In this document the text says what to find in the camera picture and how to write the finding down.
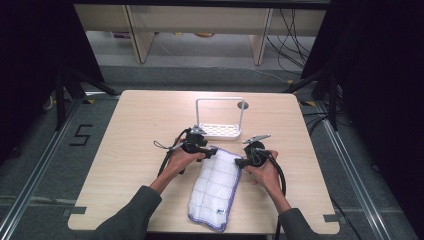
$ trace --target cable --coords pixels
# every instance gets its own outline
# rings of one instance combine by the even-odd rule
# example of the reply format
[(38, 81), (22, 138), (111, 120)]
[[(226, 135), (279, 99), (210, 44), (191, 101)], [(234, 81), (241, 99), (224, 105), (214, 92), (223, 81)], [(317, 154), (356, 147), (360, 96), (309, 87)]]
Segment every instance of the cable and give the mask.
[[(283, 192), (284, 196), (286, 196), (286, 190), (287, 190), (286, 179), (284, 177), (283, 170), (281, 169), (280, 165), (278, 165), (275, 158), (271, 154), (269, 154), (269, 152), (267, 152), (268, 154), (265, 154), (262, 151), (254, 151), (254, 152), (255, 152), (255, 155), (256, 155), (256, 153), (260, 153), (262, 156), (266, 157), (272, 163), (272, 165), (275, 167), (275, 169), (277, 169), (277, 172), (278, 172), (278, 175), (280, 176), (280, 181), (281, 181), (281, 191)], [(277, 219), (277, 228), (275, 230), (275, 240), (280, 239), (280, 232), (281, 232), (281, 223)]]
[(298, 67), (303, 68), (304, 65), (302, 63), (299, 63), (298, 61), (296, 61), (294, 58), (290, 57), (289, 55), (287, 55), (286, 53), (282, 52), (281, 49), (283, 46), (281, 46), (280, 48), (277, 48), (274, 43), (269, 39), (269, 37), (266, 37), (268, 42), (271, 44), (271, 46), (274, 48), (274, 50), (281, 56), (287, 58), (287, 60), (289, 60), (290, 62), (296, 64)]
[(302, 59), (303, 64), (305, 64), (306, 63), (306, 59), (305, 59), (305, 56), (306, 55), (303, 54), (303, 52), (301, 51), (300, 48), (303, 48), (308, 53), (309, 53), (309, 51), (305, 47), (303, 47), (303, 45), (297, 39), (296, 24), (295, 24), (296, 11), (295, 11), (295, 9), (292, 9), (292, 22), (290, 24), (290, 27), (289, 27), (289, 25), (288, 25), (288, 23), (286, 21), (286, 18), (284, 17), (284, 14), (283, 14), (282, 9), (280, 9), (280, 14), (281, 14), (281, 17), (282, 17), (282, 19), (284, 21), (284, 24), (286, 25), (287, 32), (288, 32), (288, 34), (286, 36), (286, 39), (284, 40), (284, 43), (286, 42), (288, 36), (290, 36), (291, 39), (293, 40), (293, 43), (295, 44), (295, 46), (296, 46), (296, 48), (298, 50), (297, 53), (299, 54), (300, 59)]

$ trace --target handheld controller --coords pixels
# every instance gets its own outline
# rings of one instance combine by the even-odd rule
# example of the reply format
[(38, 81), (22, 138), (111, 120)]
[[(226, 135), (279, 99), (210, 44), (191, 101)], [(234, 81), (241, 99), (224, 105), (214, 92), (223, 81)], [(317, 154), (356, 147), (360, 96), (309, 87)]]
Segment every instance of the handheld controller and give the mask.
[[(184, 140), (182, 142), (179, 142), (179, 139), (182, 137), (183, 134), (186, 134)], [(194, 125), (193, 128), (187, 128), (184, 131), (181, 132), (181, 134), (176, 138), (174, 145), (168, 149), (168, 152), (166, 153), (165, 159), (162, 162), (162, 165), (159, 169), (158, 176), (162, 173), (163, 169), (165, 169), (165, 166), (171, 157), (171, 154), (179, 147), (183, 149), (187, 153), (204, 153), (205, 158), (211, 158), (213, 155), (216, 154), (218, 149), (216, 148), (204, 148), (208, 141), (204, 139), (204, 134), (206, 134), (205, 131), (203, 131), (200, 127), (197, 125)]]

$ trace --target floor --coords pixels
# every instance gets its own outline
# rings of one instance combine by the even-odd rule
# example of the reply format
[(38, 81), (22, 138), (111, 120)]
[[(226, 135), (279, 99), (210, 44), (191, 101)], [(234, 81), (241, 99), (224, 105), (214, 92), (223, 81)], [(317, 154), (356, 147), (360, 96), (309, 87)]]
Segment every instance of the floor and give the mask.
[[(285, 37), (280, 37), (279, 40), (276, 36), (270, 36), (270, 42), (266, 44), (263, 62), (260, 66), (255, 66), (249, 38), (243, 35), (216, 34), (211, 37), (199, 37), (192, 33), (158, 33), (146, 62), (143, 64), (137, 63), (129, 39), (115, 38), (110, 32), (87, 32), (87, 36), (102, 70), (114, 71), (108, 76), (116, 76), (116, 78), (122, 77), (117, 73), (124, 70), (119, 69), (125, 69), (126, 74), (128, 72), (137, 74), (137, 71), (143, 69), (159, 69), (158, 74), (164, 74), (163, 68), (188, 68), (200, 69), (206, 75), (210, 75), (208, 73), (214, 70), (221, 72), (244, 70), (247, 74), (267, 76), (286, 84), (290, 79), (280, 73), (294, 73), (293, 76), (299, 77), (298, 74), (302, 70), (299, 65), (303, 64), (301, 56), (296, 53), (297, 46), (290, 38), (286, 45), (290, 49), (296, 50), (294, 52), (285, 50), (285, 52), (295, 59), (297, 64), (276, 53), (271, 42), (277, 46), (277, 49), (280, 49), (280, 40), (284, 41)], [(305, 49), (311, 49), (314, 43), (313, 37), (299, 37), (298, 40)], [(167, 72), (173, 74), (174, 71), (167, 70)], [(296, 93), (302, 105), (302, 112), (305, 114), (305, 124), (308, 127), (311, 127), (316, 120), (315, 113), (325, 110), (325, 103), (317, 103), (310, 97), (312, 88), (313, 84)], [(73, 162), (69, 162), (69, 155), (75, 154), (75, 151), (62, 151), (61, 148), (64, 148), (65, 145), (68, 146), (68, 143), (74, 140), (70, 133), (64, 136), (64, 140), (62, 140), (64, 143), (53, 149), (55, 160), (41, 174), (39, 182), (32, 183), (39, 184), (39, 186), (31, 193), (33, 198), (29, 202), (29, 207), (19, 216), (20, 223), (12, 227), (14, 231), (9, 236), (11, 239), (88, 238), (89, 232), (75, 232), (67, 229), (68, 213), (66, 211), (75, 203), (79, 193), (78, 189), (84, 182), (84, 177), (75, 179), (74, 174), (79, 172), (84, 176), (89, 170), (91, 162), (88, 159), (95, 156), (97, 149), (95, 146), (100, 144), (102, 133), (107, 126), (107, 116), (111, 116), (113, 113), (116, 102), (116, 100), (97, 102), (96, 111), (102, 112), (103, 116), (93, 115), (89, 105), (82, 105), (77, 110), (74, 116), (77, 123), (89, 119), (91, 122), (98, 123), (96, 126), (101, 126), (96, 129), (98, 135), (91, 137), (94, 147), (80, 149), (80, 153), (71, 158)], [(325, 239), (359, 239), (359, 235), (362, 239), (418, 239), (402, 210), (397, 206), (396, 200), (390, 194), (384, 180), (378, 171), (370, 167), (372, 159), (368, 156), (366, 148), (362, 145), (348, 116), (338, 114), (337, 119), (340, 126), (338, 132), (332, 131), (331, 126), (324, 121), (317, 125), (314, 132), (311, 133), (311, 140), (329, 193), (335, 198), (333, 203), (335, 211), (340, 217), (341, 225), (339, 234), (323, 237)], [(34, 127), (27, 140), (21, 145), (22, 149), (26, 149), (26, 151), (18, 159), (25, 158), (25, 161), (11, 159), (5, 162), (0, 169), (0, 216), (10, 214), (10, 207), (14, 200), (28, 185), (28, 179), (33, 177), (32, 170), (39, 167), (38, 160), (40, 156), (43, 156), (45, 149), (31, 146), (49, 146), (50, 140), (57, 137), (52, 130), (52, 126), (55, 125), (54, 109), (40, 117), (38, 121), (39, 127)], [(337, 144), (335, 145), (334, 142), (338, 140), (341, 140), (339, 144), (348, 148), (346, 152), (335, 150)], [(81, 152), (85, 156), (84, 158), (79, 157)], [(350, 165), (353, 165), (355, 170), (353, 173), (349, 172), (349, 169), (352, 169)], [(363, 185), (365, 192), (361, 187), (355, 186), (354, 183), (358, 182), (359, 185)], [(369, 211), (364, 206), (375, 207), (375, 209)], [(381, 217), (383, 225), (373, 223), (374, 217)], [(164, 236), (150, 236), (151, 239), (156, 237), (161, 239)]]

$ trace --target black cable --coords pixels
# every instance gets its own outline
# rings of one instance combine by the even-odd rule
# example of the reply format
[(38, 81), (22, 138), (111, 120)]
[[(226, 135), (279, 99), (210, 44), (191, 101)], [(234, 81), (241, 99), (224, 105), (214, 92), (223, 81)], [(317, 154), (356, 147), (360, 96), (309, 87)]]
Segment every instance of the black cable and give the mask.
[[(278, 165), (277, 161), (275, 160), (275, 158), (268, 152), (268, 154), (265, 154), (264, 152), (261, 151), (255, 151), (255, 153), (260, 153), (262, 156), (265, 156), (271, 163), (272, 165), (275, 167), (275, 169), (277, 169), (278, 175), (280, 176), (280, 181), (281, 181), (281, 191), (284, 194), (284, 197), (286, 196), (286, 179), (284, 177), (284, 173), (283, 170), (281, 169), (280, 165)], [(281, 233), (281, 223), (280, 221), (277, 219), (277, 228), (275, 230), (275, 240), (279, 240), (280, 239), (280, 233)]]
[(295, 15), (296, 15), (296, 9), (292, 9), (292, 22), (293, 22), (293, 32), (294, 32), (294, 38), (296, 39), (296, 43), (303, 48), (303, 50), (305, 50), (307, 53), (310, 53), (310, 51), (308, 49), (306, 49), (297, 39), (297, 32), (296, 32), (296, 23), (294, 21), (295, 19)]
[(299, 63), (299, 62), (298, 62), (298, 61), (296, 61), (294, 58), (292, 58), (292, 57), (290, 57), (289, 55), (287, 55), (286, 53), (282, 52), (282, 51), (281, 51), (282, 47), (277, 48), (277, 47), (274, 45), (274, 43), (273, 43), (273, 42), (269, 39), (269, 37), (268, 37), (268, 36), (267, 36), (266, 38), (267, 38), (268, 42), (271, 44), (271, 46), (274, 48), (274, 50), (275, 50), (275, 51), (276, 51), (279, 55), (281, 55), (281, 56), (283, 56), (283, 57), (287, 58), (287, 60), (289, 60), (290, 62), (292, 62), (292, 63), (296, 64), (296, 65), (297, 65), (297, 66), (299, 66), (300, 68), (303, 68), (303, 67), (304, 67), (304, 65), (303, 65), (302, 63)]
[(346, 214), (344, 213), (344, 211), (342, 210), (342, 208), (339, 206), (339, 204), (337, 204), (337, 202), (333, 199), (333, 197), (330, 195), (330, 199), (331, 201), (334, 203), (334, 205), (336, 205), (336, 207), (339, 209), (340, 213), (343, 215), (344, 219), (346, 220), (346, 222), (349, 224), (349, 226), (352, 228), (353, 232), (355, 233), (356, 237), (359, 240), (362, 240), (361, 235), (359, 235), (358, 230), (356, 230), (356, 228), (353, 226), (353, 224), (350, 222), (349, 218), (346, 216)]
[(296, 46), (296, 48), (297, 48), (297, 53), (299, 54), (299, 56), (300, 56), (300, 59), (302, 59), (302, 62), (303, 62), (303, 64), (305, 64), (306, 63), (306, 60), (305, 60), (305, 55), (303, 54), (303, 52), (301, 51), (301, 49), (300, 49), (300, 47), (301, 48), (303, 48), (303, 49), (305, 49), (305, 51), (307, 51), (308, 53), (309, 53), (309, 51), (305, 48), (305, 47), (303, 47), (303, 45), (302, 44), (300, 44), (300, 42), (299, 42), (299, 40), (297, 39), (297, 33), (296, 33), (296, 25), (295, 25), (295, 10), (294, 9), (292, 9), (292, 22), (291, 22), (291, 24), (290, 24), (290, 27), (289, 27), (289, 25), (288, 25), (288, 23), (287, 23), (287, 21), (286, 21), (286, 18), (284, 17), (284, 14), (283, 14), (283, 11), (282, 11), (282, 9), (280, 9), (280, 14), (281, 14), (281, 17), (282, 17), (282, 19), (283, 19), (283, 21), (284, 21), (284, 24), (286, 25), (286, 28), (287, 28), (287, 32), (288, 32), (288, 34), (287, 34), (287, 36), (286, 36), (286, 39), (284, 40), (284, 43), (285, 43), (285, 41), (287, 40), (287, 38), (288, 38), (288, 36), (290, 36), (291, 37), (291, 39), (293, 40), (293, 43), (295, 44), (295, 46)]

